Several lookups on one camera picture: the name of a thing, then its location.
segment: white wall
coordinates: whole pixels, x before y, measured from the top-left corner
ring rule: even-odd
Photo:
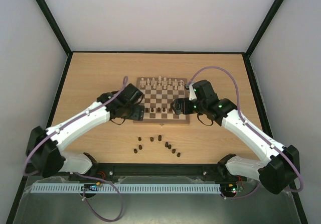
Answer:
[[[0,223],[5,223],[30,131],[47,122],[66,55],[35,0],[0,0],[0,36]]]
[[[251,57],[278,141],[300,151],[309,223],[321,219],[321,0],[285,0]]]
[[[246,51],[274,0],[46,0],[72,50]]]

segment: wooden table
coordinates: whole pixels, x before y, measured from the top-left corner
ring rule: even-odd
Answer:
[[[128,75],[135,85],[139,76],[171,76],[190,79],[205,66],[220,66],[236,79],[240,89],[243,113],[261,127],[242,55],[217,54],[143,54],[143,53],[74,53],[59,99],[53,125],[63,122],[91,105],[104,92],[118,90]],[[195,80],[211,82],[219,98],[236,103],[235,88],[230,78],[219,70],[206,70]],[[176,154],[165,148],[168,141]],[[133,149],[143,146],[137,154]],[[214,123],[207,127],[191,115],[188,126],[140,125],[125,121],[99,125],[66,150],[88,152],[104,163],[217,163],[229,153],[257,159],[236,136]]]

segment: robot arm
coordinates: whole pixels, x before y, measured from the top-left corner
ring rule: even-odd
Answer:
[[[27,156],[41,140],[50,136],[31,157],[31,163],[43,177],[58,172],[84,174],[89,171],[96,162],[93,157],[88,153],[76,154],[64,150],[93,127],[115,118],[142,121],[144,106],[136,103],[143,97],[142,92],[129,84],[112,102],[104,105],[116,93],[102,94],[91,106],[61,124],[45,130],[38,126],[31,131]]]
[[[202,80],[190,84],[189,91],[190,97],[178,98],[171,104],[176,114],[197,114],[198,118],[200,115],[206,115],[212,124],[216,122],[235,134],[259,158],[259,161],[256,161],[243,159],[234,154],[225,156],[218,163],[219,171],[224,178],[230,175],[246,176],[260,181],[274,194],[278,194],[296,178],[294,170],[279,153],[282,152],[299,171],[299,153],[294,146],[285,147],[270,138],[252,124],[242,112],[238,112],[234,103],[226,98],[218,99],[210,82]]]

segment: cable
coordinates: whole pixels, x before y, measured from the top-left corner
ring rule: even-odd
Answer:
[[[83,201],[86,202],[86,204],[88,205],[88,207],[90,208],[91,212],[99,219],[105,221],[105,222],[114,222],[114,221],[117,221],[121,218],[121,215],[122,215],[122,212],[123,212],[123,209],[124,209],[124,199],[122,197],[122,195],[120,194],[118,188],[113,184],[111,183],[110,181],[107,181],[107,180],[104,180],[104,179],[101,179],[101,178],[96,178],[96,177],[90,177],[90,176],[86,176],[86,175],[82,175],[82,174],[79,174],[79,173],[74,173],[82,178],[86,178],[86,179],[91,179],[91,180],[99,180],[99,181],[102,181],[106,184],[109,184],[112,188],[114,188],[114,190],[118,193],[119,195],[119,198],[120,198],[120,203],[121,203],[121,208],[120,208],[120,212],[118,214],[118,216],[115,218],[115,219],[106,219],[106,218],[103,218],[101,215],[99,215],[93,208],[92,206],[89,204],[89,201],[87,200],[85,194],[86,194],[86,190],[84,190],[84,192],[82,193],[82,196],[83,196]]]
[[[128,82],[128,77],[127,77],[127,76],[124,76],[124,79],[123,79],[123,81],[122,81],[123,86],[121,87],[121,89],[120,89],[117,93],[115,93],[114,96],[113,96],[110,100],[108,100],[107,102],[103,103],[103,104],[100,105],[100,106],[97,106],[97,107],[91,109],[91,110],[89,111],[89,113],[91,114],[92,112],[100,109],[101,107],[106,106],[107,104],[109,104],[110,102],[112,102],[115,98],[117,98],[117,96],[125,89],[125,87],[126,87],[126,85],[127,85],[127,82]],[[77,116],[76,118],[70,120],[69,122],[65,123],[64,125],[62,125],[62,126],[59,128],[59,130],[60,130],[60,131],[63,130],[64,128],[66,128],[67,126],[69,126],[69,125],[72,124],[73,122],[81,119],[81,118],[84,117],[84,116],[87,116],[87,113],[83,113],[83,114]],[[30,161],[31,157],[34,155],[34,153],[35,153],[47,140],[49,140],[49,139],[50,139],[51,137],[53,137],[55,134],[57,134],[56,131],[54,131],[54,132],[52,132],[51,134],[49,134],[48,136],[46,136],[46,137],[45,137],[43,140],[41,140],[41,141],[33,148],[33,150],[29,153],[29,155],[27,156],[27,158],[26,158],[26,160],[25,160],[25,163],[24,163],[24,165],[23,165],[23,174],[24,174],[25,176],[31,176],[31,175],[34,175],[34,174],[37,174],[37,173],[38,173],[38,171],[33,171],[33,172],[31,172],[31,173],[26,173],[27,164],[28,164],[28,162]]]
[[[258,131],[256,131],[250,124],[248,124],[248,122],[245,122],[245,119],[243,118],[242,112],[241,112],[241,107],[240,107],[240,93],[239,93],[239,88],[237,86],[236,80],[234,79],[234,77],[224,68],[221,67],[217,67],[217,66],[208,66],[208,67],[203,67],[202,69],[198,70],[197,73],[194,74],[194,76],[191,78],[191,80],[189,81],[189,83],[187,84],[187,86],[189,86],[191,84],[191,82],[194,80],[194,78],[202,71],[206,70],[206,69],[218,69],[221,70],[223,72],[225,72],[230,79],[233,81],[234,86],[235,86],[235,90],[236,90],[236,105],[237,105],[237,112],[238,115],[240,117],[240,119],[242,120],[242,122],[251,130],[253,131],[258,137],[260,137],[264,142],[266,142],[269,146],[272,145],[272,143],[266,139],[263,135],[261,135]],[[287,163],[291,166],[291,168],[293,169],[293,171],[295,172],[295,174],[297,175],[299,181],[300,181],[300,188],[297,190],[294,189],[289,189],[287,188],[286,190],[291,191],[291,192],[300,192],[303,190],[304,187],[304,180],[303,177],[301,176],[301,174],[299,173],[299,171],[297,170],[297,168],[295,167],[295,165],[293,165],[293,163],[290,161],[290,159],[278,148],[276,148],[275,146],[273,147],[273,149],[275,149],[286,161]]]
[[[243,198],[247,198],[251,195],[253,195],[257,190],[258,188],[261,186],[262,184],[259,182],[257,184],[257,186],[254,188],[254,190],[252,190],[250,193],[246,194],[246,195],[243,195],[243,196],[236,196],[236,197],[226,197],[222,192],[221,192],[221,196],[224,197],[224,199],[231,199],[231,200],[237,200],[237,199],[243,199]]]

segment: black metal frame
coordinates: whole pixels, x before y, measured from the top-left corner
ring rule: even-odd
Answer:
[[[179,51],[166,51],[166,52],[158,52],[158,51],[72,51],[62,32],[60,31],[57,22],[55,21],[53,15],[51,14],[49,7],[47,6],[45,0],[36,0],[40,9],[42,10],[44,16],[46,17],[49,25],[51,26],[52,30],[54,31],[57,39],[59,40],[61,46],[63,47],[64,51],[66,52],[68,58],[67,62],[63,71],[63,75],[61,77],[59,87],[57,90],[57,94],[49,115],[47,126],[50,126],[55,115],[55,111],[58,105],[58,101],[60,98],[61,91],[63,89],[63,85],[65,82],[65,78],[67,76],[68,68],[72,59],[73,52],[96,52],[96,53],[166,53],[166,54],[242,54],[245,68],[247,71],[247,75],[249,78],[249,82],[251,85],[251,89],[253,92],[256,108],[259,114],[260,122],[262,125],[263,131],[272,137],[272,131],[267,119],[267,115],[265,112],[265,108],[263,105],[262,97],[259,92],[259,88],[256,82],[256,78],[253,72],[253,68],[250,62],[250,56],[253,53],[254,49],[256,48],[257,44],[259,43],[260,39],[264,35],[266,29],[268,28],[269,24],[271,23],[273,17],[275,16],[276,12],[280,8],[282,2],[284,0],[275,0],[273,5],[271,6],[269,12],[267,13],[264,21],[262,22],[260,28],[258,29],[255,37],[253,38],[249,48],[247,49],[246,53],[244,52],[179,52]],[[203,177],[204,171],[211,172],[211,169],[215,168],[215,164],[195,164],[195,165],[163,165],[163,164],[103,164],[107,174],[109,173],[109,169],[113,171],[113,177],[110,177],[110,180],[113,180],[114,177],[118,176],[126,176],[126,175],[137,175],[137,176],[188,176],[188,177]],[[219,180],[216,176],[216,173],[211,173],[208,175],[206,180]],[[13,223],[16,211],[18,209],[20,198],[23,194],[24,186],[26,184],[26,178],[23,177],[20,183],[19,189],[17,191],[14,203],[12,205],[12,209],[10,211],[7,224]],[[291,188],[295,188],[295,184],[290,184]],[[296,209],[299,214],[299,218],[302,224],[307,223],[307,219],[299,198],[298,193],[292,193],[294,202],[296,205]]]

